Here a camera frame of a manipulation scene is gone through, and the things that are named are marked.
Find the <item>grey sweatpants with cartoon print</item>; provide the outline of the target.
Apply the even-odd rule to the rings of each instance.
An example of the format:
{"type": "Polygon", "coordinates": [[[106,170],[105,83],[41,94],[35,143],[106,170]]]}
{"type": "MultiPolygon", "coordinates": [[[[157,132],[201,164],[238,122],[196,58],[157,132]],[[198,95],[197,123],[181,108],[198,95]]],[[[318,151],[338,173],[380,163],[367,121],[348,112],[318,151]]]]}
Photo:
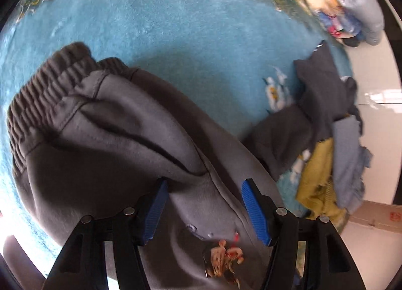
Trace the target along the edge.
{"type": "Polygon", "coordinates": [[[7,120],[13,175],[26,209],[59,244],[80,217],[112,216],[166,177],[170,198],[140,249],[152,289],[227,289],[207,278],[203,250],[238,237],[241,289],[259,289],[271,249],[241,200],[251,178],[277,187],[243,144],[183,93],[82,43],[54,53],[14,96],[7,120]]]}

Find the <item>cardboard box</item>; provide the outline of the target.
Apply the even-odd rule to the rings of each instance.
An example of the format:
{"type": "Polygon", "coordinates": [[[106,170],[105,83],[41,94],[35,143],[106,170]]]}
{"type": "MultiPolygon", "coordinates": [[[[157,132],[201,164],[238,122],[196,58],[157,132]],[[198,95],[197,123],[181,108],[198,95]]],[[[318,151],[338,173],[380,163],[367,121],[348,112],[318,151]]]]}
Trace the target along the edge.
{"type": "Polygon", "coordinates": [[[364,201],[361,207],[350,216],[349,221],[367,227],[401,233],[402,209],[400,205],[364,201]]]}

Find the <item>mustard yellow knit sweater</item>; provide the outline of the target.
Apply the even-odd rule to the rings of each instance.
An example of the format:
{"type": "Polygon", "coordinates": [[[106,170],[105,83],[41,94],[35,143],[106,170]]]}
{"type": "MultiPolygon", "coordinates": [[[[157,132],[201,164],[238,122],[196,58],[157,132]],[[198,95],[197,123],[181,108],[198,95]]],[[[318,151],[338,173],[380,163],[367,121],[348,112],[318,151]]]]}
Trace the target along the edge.
{"type": "Polygon", "coordinates": [[[335,229],[341,233],[347,223],[348,213],[337,205],[332,181],[334,139],[318,142],[310,159],[303,168],[296,200],[306,209],[308,219],[327,216],[335,229]]]}

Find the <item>light blue-grey garment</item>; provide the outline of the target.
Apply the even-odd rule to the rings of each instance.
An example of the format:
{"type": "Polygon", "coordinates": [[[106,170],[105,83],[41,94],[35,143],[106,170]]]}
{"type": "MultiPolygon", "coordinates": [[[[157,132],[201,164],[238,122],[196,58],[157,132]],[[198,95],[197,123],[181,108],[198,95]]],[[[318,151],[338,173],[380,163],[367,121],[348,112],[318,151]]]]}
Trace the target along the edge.
{"type": "Polygon", "coordinates": [[[334,156],[332,181],[337,205],[353,214],[363,204],[363,172],[373,155],[360,143],[360,123],[355,116],[336,121],[332,126],[334,156]]]}

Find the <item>dark navy fleece garment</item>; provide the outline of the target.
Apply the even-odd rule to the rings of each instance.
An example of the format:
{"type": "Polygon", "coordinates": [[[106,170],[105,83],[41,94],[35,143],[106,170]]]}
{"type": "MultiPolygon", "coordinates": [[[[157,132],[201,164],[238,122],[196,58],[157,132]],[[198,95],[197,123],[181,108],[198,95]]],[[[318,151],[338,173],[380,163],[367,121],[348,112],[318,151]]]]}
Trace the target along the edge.
{"type": "Polygon", "coordinates": [[[355,116],[358,130],[363,132],[364,127],[355,106],[357,83],[353,77],[340,78],[326,41],[308,59],[295,60],[294,66],[304,85],[300,98],[258,123],[243,140],[274,181],[304,150],[332,137],[334,122],[355,116]]]}

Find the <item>teal floral bed blanket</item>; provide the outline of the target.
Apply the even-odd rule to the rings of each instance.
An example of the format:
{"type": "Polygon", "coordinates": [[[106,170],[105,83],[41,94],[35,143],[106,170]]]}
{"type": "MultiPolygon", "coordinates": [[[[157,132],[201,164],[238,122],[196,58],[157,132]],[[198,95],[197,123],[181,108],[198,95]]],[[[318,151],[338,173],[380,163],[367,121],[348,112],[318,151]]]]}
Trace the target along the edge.
{"type": "Polygon", "coordinates": [[[302,93],[294,62],[321,41],[352,75],[343,47],[292,0],[19,0],[1,30],[1,120],[41,63],[75,41],[166,80],[236,137],[268,114],[264,78],[282,72],[302,93]]]}

